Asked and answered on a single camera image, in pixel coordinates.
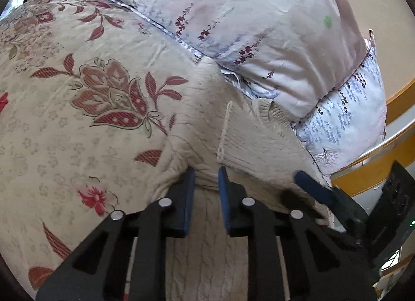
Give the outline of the white blue-flower pillow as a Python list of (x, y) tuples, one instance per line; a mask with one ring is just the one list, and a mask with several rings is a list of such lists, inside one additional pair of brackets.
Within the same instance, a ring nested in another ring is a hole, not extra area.
[(373, 30), (364, 60), (293, 129), (319, 170), (331, 176), (385, 137), (387, 104)]

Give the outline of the pink floral pillow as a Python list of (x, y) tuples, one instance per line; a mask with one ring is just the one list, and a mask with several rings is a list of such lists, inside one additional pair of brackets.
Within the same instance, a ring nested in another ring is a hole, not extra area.
[(273, 99), (307, 115), (352, 75), (366, 43), (348, 0), (111, 0), (128, 6)]

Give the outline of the floral bed sheet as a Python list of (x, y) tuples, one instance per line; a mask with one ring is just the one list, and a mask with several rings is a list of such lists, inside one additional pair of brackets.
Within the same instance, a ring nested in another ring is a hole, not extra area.
[(30, 0), (1, 22), (1, 256), (30, 297), (146, 190), (196, 58), (107, 0)]

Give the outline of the wooden bed frame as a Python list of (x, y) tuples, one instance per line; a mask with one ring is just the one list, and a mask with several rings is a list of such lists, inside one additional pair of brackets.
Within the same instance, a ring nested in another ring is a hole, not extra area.
[(414, 81), (388, 100), (387, 110), (388, 126), (392, 128), (398, 123), (403, 126), (331, 177), (333, 185), (351, 196), (386, 180), (394, 161), (404, 167), (414, 162)]

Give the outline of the beige cable-knit sweater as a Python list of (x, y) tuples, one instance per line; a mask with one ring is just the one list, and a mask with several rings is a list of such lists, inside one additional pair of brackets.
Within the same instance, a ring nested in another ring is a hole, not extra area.
[(155, 78), (165, 83), (175, 76), (185, 80), (175, 87), (182, 97), (161, 97), (160, 108), (175, 115), (175, 123), (146, 198), (159, 199), (187, 167), (196, 172), (196, 191), (189, 235), (167, 241), (167, 299), (244, 300), (248, 244), (224, 230), (219, 168), (225, 166), (231, 181), (277, 211), (283, 210), (282, 190), (300, 192), (296, 172), (305, 171), (319, 184), (325, 179), (275, 103), (247, 99), (209, 59), (170, 64)]

